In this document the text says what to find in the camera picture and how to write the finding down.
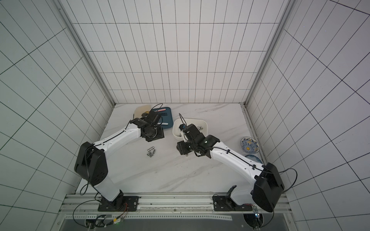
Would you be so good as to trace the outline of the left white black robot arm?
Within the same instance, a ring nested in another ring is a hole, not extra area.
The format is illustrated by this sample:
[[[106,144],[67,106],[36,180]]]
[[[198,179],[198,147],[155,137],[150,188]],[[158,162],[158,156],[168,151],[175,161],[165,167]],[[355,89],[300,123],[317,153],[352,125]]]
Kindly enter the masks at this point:
[[[94,143],[80,146],[74,171],[85,179],[102,197],[114,202],[122,194],[109,177],[108,159],[128,143],[144,138],[147,142],[164,138],[161,116],[135,118],[118,132]]]

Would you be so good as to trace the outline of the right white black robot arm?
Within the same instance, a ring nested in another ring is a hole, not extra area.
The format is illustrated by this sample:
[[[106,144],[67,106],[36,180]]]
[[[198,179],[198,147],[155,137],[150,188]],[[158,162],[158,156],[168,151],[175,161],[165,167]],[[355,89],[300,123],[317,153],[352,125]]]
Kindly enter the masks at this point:
[[[230,210],[254,203],[266,212],[273,212],[283,194],[284,184],[273,164],[250,160],[212,135],[202,140],[179,141],[176,149],[181,155],[194,152],[197,157],[219,161],[247,180],[240,186],[233,185],[222,200],[221,205]]]

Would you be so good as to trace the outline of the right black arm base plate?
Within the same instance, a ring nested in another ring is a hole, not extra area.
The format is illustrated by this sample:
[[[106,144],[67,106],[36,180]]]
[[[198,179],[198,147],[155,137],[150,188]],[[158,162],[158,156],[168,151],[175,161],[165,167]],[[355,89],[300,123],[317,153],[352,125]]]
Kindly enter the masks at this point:
[[[214,211],[217,212],[232,212],[232,211],[242,211],[249,212],[253,211],[252,205],[237,205],[231,199],[226,198],[225,196],[219,196],[214,194],[212,197]]]

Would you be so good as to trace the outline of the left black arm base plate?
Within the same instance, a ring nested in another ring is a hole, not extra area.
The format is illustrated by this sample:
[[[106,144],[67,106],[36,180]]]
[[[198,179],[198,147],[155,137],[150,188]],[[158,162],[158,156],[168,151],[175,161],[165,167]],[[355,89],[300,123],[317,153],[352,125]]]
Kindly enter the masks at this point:
[[[138,207],[139,196],[118,196],[110,202],[102,198],[98,207],[99,212],[135,212]]]

